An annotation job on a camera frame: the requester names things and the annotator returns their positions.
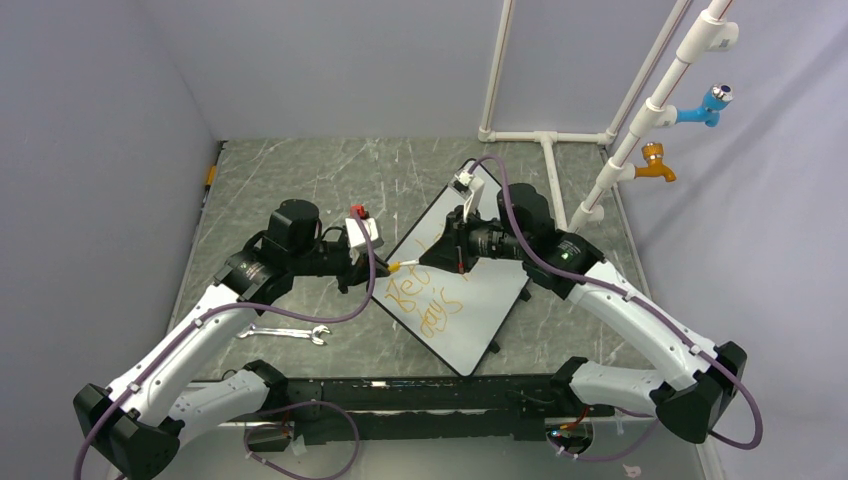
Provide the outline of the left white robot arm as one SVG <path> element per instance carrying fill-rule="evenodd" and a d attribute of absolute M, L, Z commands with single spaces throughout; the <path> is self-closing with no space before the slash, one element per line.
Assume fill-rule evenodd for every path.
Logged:
<path fill-rule="evenodd" d="M 144 358 L 108 385 L 88 384 L 77 393 L 73 407 L 84 440 L 74 475 L 96 450 L 123 478 L 152 479 L 185 444 L 221 423 L 244 415 L 272 420 L 293 409 L 288 378 L 262 360 L 205 388 L 190 391 L 189 385 L 233 338 L 274 312 L 296 278 L 332 277 L 347 292 L 359 284 L 373 288 L 387 275 L 376 254 L 378 224 L 364 207 L 353 206 L 338 233 L 326 239 L 315 204 L 282 202 Z"/>

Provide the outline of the white pvc pipe frame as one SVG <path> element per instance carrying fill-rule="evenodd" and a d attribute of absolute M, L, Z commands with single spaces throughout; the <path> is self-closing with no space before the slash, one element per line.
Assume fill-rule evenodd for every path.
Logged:
<path fill-rule="evenodd" d="M 677 111 L 689 110 L 679 109 L 670 103 L 672 94 L 680 85 L 686 73 L 704 53 L 728 51 L 738 42 L 739 26 L 727 19 L 727 14 L 732 5 L 732 0 L 713 0 L 699 12 L 680 41 L 672 63 L 659 80 L 654 91 L 638 107 L 636 105 L 638 94 L 647 84 L 649 75 L 659 63 L 662 53 L 672 40 L 672 35 L 691 6 L 689 1 L 677 1 L 657 35 L 651 50 L 642 62 L 639 72 L 631 83 L 610 125 L 602 132 L 589 134 L 539 130 L 509 132 L 497 131 L 493 128 L 496 97 L 515 10 L 513 1 L 505 1 L 502 4 L 497 27 L 494 56 L 489 73 L 482 119 L 478 127 L 478 140 L 482 143 L 530 142 L 539 145 L 546 162 L 549 185 L 554 200 L 556 224 L 567 231 L 576 233 L 588 223 L 601 222 L 604 219 L 604 209 L 600 205 L 603 195 L 614 190 L 621 181 L 636 179 L 634 177 L 635 168 L 641 166 L 630 163 L 629 157 L 640 146 L 640 142 L 647 139 L 654 129 L 671 128 L 678 125 L 675 123 Z M 557 174 L 554 145 L 562 142 L 576 142 L 606 147 L 619 138 L 621 131 L 625 133 L 620 145 L 602 167 L 586 198 L 578 204 L 573 215 L 567 217 Z"/>

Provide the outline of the orange brass faucet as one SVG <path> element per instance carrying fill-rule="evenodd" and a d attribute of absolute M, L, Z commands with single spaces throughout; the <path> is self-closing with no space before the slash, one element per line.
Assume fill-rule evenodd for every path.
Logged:
<path fill-rule="evenodd" d="M 662 178 L 667 183 L 677 180 L 676 174 L 664 162 L 665 149 L 661 143 L 648 142 L 641 153 L 646 165 L 635 168 L 635 178 Z"/>

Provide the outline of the blue faucet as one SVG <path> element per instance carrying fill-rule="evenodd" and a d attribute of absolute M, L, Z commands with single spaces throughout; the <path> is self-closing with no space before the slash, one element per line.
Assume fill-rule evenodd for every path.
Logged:
<path fill-rule="evenodd" d="M 733 98 L 733 89 L 730 85 L 714 84 L 704 94 L 697 108 L 678 110 L 675 123 L 702 123 L 713 128 L 720 120 L 721 111 L 732 102 Z"/>

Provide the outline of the orange-tipped tool at edge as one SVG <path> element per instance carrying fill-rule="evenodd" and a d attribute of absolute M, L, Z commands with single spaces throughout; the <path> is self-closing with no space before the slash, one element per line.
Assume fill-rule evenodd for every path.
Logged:
<path fill-rule="evenodd" d="M 209 192 L 211 190 L 211 187 L 212 187 L 214 180 L 215 180 L 215 177 L 216 177 L 217 167 L 218 167 L 218 164 L 219 164 L 220 159 L 221 159 L 221 154 L 224 151 L 225 144 L 226 144 L 226 141 L 219 141 L 216 144 L 217 151 L 215 153 L 215 158 L 214 158 L 211 166 L 207 170 L 207 174 L 206 174 L 206 177 L 205 177 L 205 180 L 204 180 L 204 196 L 203 196 L 203 200 L 202 200 L 203 203 L 207 202 Z"/>

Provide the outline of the silver open-end wrench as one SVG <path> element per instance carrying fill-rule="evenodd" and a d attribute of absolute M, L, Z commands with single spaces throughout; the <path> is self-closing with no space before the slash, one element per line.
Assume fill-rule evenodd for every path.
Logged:
<path fill-rule="evenodd" d="M 323 324 L 319 324 L 311 329 L 298 329 L 261 327 L 251 323 L 245 330 L 238 333 L 236 337 L 238 339 L 247 339 L 254 336 L 285 337 L 308 340 L 314 345 L 324 346 L 326 341 L 323 337 L 331 334 L 331 329 Z"/>

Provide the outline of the white whiteboard black frame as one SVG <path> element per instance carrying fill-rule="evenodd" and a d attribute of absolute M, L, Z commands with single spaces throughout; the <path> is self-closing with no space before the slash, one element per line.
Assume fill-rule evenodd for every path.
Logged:
<path fill-rule="evenodd" d="M 479 213 L 485 220 L 499 218 L 499 180 L 482 165 L 474 173 L 486 185 Z M 405 229 L 387 262 L 418 259 L 444 231 L 446 215 L 463 202 L 450 187 L 442 187 Z M 372 299 L 453 372 L 469 376 L 528 280 L 520 261 L 513 260 L 481 259 L 462 276 L 421 265 L 404 266 L 378 279 Z"/>

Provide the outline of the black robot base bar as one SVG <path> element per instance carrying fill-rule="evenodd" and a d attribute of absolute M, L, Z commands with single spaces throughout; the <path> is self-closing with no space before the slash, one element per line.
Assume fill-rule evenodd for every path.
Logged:
<path fill-rule="evenodd" d="M 552 428 L 609 418 L 579 406 L 544 374 L 474 377 L 292 378 L 288 393 L 247 421 L 288 420 L 307 445 L 351 440 L 508 437 L 543 441 Z"/>

